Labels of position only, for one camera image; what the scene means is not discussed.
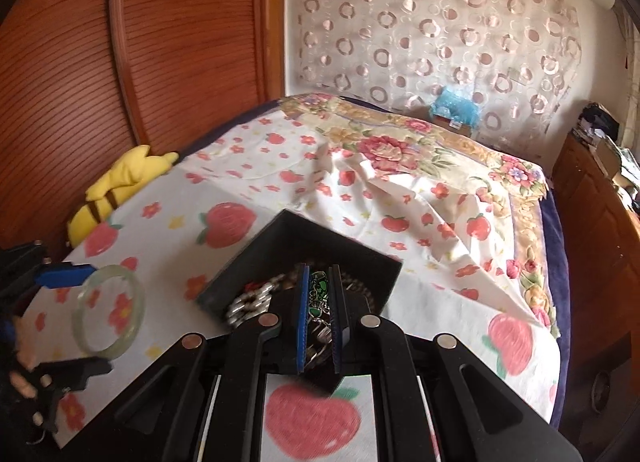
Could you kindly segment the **person's left hand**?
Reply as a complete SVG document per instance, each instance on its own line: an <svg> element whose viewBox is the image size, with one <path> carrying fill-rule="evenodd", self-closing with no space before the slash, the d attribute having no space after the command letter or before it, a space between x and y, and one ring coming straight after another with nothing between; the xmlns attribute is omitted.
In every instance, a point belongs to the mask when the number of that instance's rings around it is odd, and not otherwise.
<svg viewBox="0 0 640 462"><path fill-rule="evenodd" d="M26 337L23 320L1 312L1 396L17 392L27 399L37 397L37 388L24 374L35 367L35 354Z"/></svg>

